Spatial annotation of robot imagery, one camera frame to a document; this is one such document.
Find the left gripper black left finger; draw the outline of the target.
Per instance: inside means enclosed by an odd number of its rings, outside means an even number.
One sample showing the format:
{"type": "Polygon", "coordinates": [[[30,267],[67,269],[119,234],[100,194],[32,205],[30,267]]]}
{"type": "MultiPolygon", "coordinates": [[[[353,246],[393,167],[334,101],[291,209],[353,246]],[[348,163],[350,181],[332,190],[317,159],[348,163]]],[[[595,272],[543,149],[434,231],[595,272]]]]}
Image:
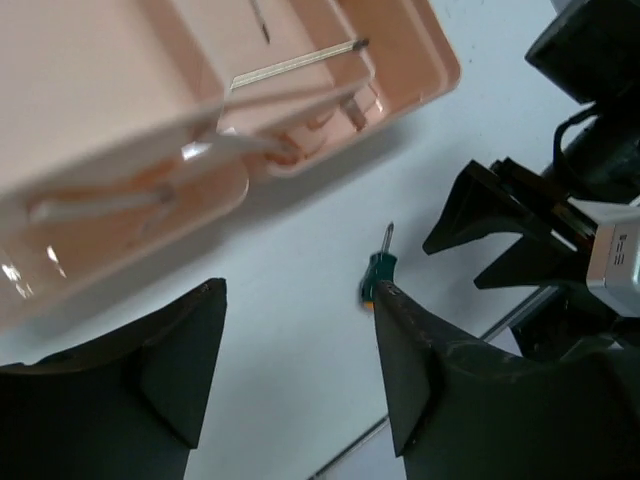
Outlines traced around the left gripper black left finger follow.
{"type": "Polygon", "coordinates": [[[5,479],[180,479],[198,447],[226,315],[215,278],[142,318],[1,369],[5,479]]]}

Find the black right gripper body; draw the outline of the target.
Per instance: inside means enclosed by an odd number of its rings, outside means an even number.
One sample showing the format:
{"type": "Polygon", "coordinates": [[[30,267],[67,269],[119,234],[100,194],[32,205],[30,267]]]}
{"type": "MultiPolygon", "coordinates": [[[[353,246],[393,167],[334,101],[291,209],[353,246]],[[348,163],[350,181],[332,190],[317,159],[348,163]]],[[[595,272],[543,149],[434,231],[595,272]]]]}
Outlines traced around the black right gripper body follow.
{"type": "Polygon", "coordinates": [[[567,247],[590,254],[600,227],[639,219],[639,207],[576,199],[513,160],[497,160],[490,171],[510,201],[533,219],[530,234],[542,241],[561,238],[567,247]]]}

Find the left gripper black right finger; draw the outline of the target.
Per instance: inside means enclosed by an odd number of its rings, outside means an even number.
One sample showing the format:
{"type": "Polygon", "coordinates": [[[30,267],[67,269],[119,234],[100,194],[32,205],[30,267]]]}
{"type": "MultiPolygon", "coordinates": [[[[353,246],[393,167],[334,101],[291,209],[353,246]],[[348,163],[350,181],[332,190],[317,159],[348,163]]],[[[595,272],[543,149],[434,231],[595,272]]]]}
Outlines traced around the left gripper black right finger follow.
{"type": "Polygon", "coordinates": [[[374,320],[395,454],[411,479],[635,479],[639,352],[536,362],[389,281],[374,320]]]}

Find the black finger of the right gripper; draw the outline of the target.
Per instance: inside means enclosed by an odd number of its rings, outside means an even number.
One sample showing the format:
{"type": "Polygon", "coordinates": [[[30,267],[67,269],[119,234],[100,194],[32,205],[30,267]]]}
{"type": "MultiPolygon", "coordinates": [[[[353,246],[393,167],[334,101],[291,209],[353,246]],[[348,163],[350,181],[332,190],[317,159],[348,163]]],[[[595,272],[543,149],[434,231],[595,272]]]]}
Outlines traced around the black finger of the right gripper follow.
{"type": "Polygon", "coordinates": [[[423,243],[432,255],[494,233],[524,233],[530,211],[494,172],[470,161],[456,177],[440,218],[423,243]]]}
{"type": "Polygon", "coordinates": [[[557,285],[570,275],[575,252],[553,238],[551,243],[523,236],[475,279],[479,289],[557,285]]]}

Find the green orange handled screwdriver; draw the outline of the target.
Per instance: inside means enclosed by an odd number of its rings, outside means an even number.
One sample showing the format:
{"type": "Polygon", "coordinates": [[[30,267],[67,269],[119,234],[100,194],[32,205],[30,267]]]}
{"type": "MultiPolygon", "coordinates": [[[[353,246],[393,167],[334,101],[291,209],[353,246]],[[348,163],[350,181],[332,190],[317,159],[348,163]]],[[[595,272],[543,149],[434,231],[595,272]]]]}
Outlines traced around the green orange handled screwdriver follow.
{"type": "Polygon", "coordinates": [[[378,251],[369,257],[369,263],[359,285],[360,305],[367,309],[374,309],[375,287],[379,281],[394,280],[397,257],[390,252],[395,225],[390,222],[385,230],[382,245],[378,251]]]}

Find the blue handled screwdriver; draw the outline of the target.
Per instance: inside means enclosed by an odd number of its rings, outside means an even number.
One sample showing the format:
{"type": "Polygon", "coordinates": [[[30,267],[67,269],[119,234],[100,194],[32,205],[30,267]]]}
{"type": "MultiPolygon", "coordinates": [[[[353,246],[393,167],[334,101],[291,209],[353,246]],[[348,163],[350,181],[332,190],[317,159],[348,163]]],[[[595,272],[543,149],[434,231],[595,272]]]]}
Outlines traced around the blue handled screwdriver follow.
{"type": "Polygon", "coordinates": [[[324,62],[339,55],[351,52],[359,52],[360,50],[365,49],[369,45],[369,43],[370,40],[368,38],[350,40],[289,60],[278,62],[273,65],[265,66],[241,75],[237,75],[231,82],[230,90],[234,91],[239,88],[243,88],[251,84],[276,77],[278,75],[286,74],[300,68],[305,68],[315,63],[324,62]]]}

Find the black green precision screwdriver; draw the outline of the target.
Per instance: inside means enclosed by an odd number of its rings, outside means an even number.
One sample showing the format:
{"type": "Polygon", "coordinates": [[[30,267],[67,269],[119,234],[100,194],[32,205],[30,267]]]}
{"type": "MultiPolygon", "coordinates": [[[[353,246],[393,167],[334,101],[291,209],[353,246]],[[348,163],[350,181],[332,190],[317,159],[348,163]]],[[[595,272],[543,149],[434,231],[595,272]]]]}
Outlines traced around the black green precision screwdriver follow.
{"type": "Polygon", "coordinates": [[[258,23],[260,31],[263,34],[263,37],[264,37],[266,43],[270,44],[271,43],[271,37],[270,37],[269,31],[268,31],[266,20],[264,18],[264,15],[262,13],[261,8],[260,8],[259,1],[258,0],[249,0],[249,3],[250,3],[250,6],[251,6],[251,8],[252,8],[252,10],[254,12],[254,15],[256,17],[256,21],[258,23]]]}

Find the pink plastic toolbox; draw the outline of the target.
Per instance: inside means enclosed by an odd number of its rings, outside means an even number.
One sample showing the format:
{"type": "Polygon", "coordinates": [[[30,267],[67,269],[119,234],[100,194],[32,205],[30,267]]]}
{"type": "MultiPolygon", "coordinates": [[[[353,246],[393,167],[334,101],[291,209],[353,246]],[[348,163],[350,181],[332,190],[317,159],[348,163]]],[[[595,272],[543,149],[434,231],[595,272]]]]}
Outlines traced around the pink plastic toolbox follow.
{"type": "Polygon", "coordinates": [[[426,1],[5,1],[1,324],[39,315],[453,90],[426,1]],[[346,41],[231,91],[235,76],[346,41]]]}

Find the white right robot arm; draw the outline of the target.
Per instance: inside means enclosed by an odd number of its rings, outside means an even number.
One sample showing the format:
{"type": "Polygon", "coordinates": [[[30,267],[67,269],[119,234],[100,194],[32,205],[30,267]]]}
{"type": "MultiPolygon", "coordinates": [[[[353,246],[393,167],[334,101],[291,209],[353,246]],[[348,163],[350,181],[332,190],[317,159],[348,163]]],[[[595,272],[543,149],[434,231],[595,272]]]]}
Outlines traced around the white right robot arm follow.
{"type": "Polygon", "coordinates": [[[638,3],[572,1],[526,58],[582,110],[556,128],[541,174],[509,158],[468,163],[423,244],[431,255],[517,234],[476,278],[481,289],[583,283],[597,224],[577,202],[627,204],[639,194],[638,3]]]}

